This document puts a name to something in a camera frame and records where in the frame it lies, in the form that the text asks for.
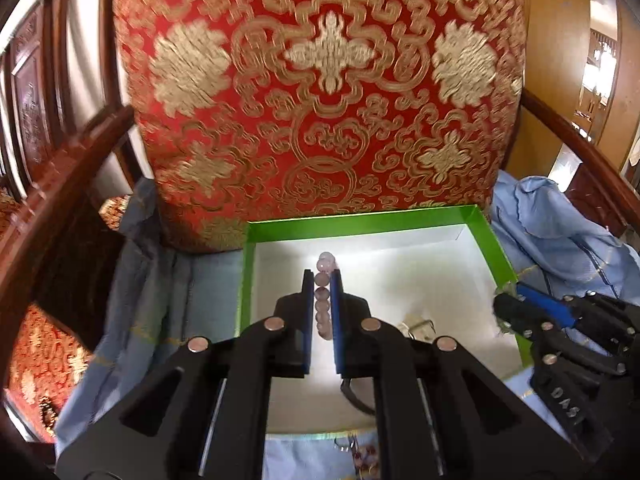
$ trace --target box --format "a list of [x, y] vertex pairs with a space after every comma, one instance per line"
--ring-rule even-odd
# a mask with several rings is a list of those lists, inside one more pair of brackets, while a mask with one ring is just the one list
[[[374, 317], [396, 325], [408, 313], [434, 322], [500, 378], [522, 368], [516, 338], [493, 314], [498, 286], [516, 275], [477, 206], [251, 222], [244, 248], [239, 332], [299, 292], [318, 255], [336, 257], [345, 292], [365, 298]], [[316, 330], [304, 380], [274, 378], [268, 433], [343, 433], [375, 426], [340, 392], [334, 346]], [[354, 386], [372, 404], [370, 380]]]

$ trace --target screw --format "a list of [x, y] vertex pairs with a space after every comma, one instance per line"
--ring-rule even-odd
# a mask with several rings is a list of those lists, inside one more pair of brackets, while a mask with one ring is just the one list
[[558, 362], [558, 356], [554, 354], [547, 354], [542, 358], [542, 362], [545, 365], [554, 365]]
[[284, 320], [281, 317], [270, 317], [264, 320], [264, 327], [270, 332], [282, 330], [284, 328]]
[[458, 342], [448, 335], [439, 337], [436, 341], [436, 345], [438, 345], [438, 348], [443, 352], [453, 352], [458, 348]]
[[207, 338], [202, 336], [192, 337], [187, 343], [187, 348], [194, 354], [198, 354], [209, 348], [209, 341], [207, 341]]
[[366, 330], [366, 332], [375, 332], [376, 330], [380, 330], [382, 323], [380, 323], [380, 320], [375, 317], [366, 317], [362, 320], [360, 326], [363, 330]]

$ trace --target yellow wooden panel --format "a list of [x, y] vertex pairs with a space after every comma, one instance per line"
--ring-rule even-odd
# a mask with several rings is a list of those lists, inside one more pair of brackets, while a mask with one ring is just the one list
[[621, 171], [640, 118], [640, 25], [624, 0], [618, 0], [618, 76], [609, 106], [598, 148]]
[[[525, 86], [570, 120], [580, 95], [590, 37], [590, 0], [529, 0]], [[551, 170], [562, 143], [524, 114], [507, 164], [517, 178]]]

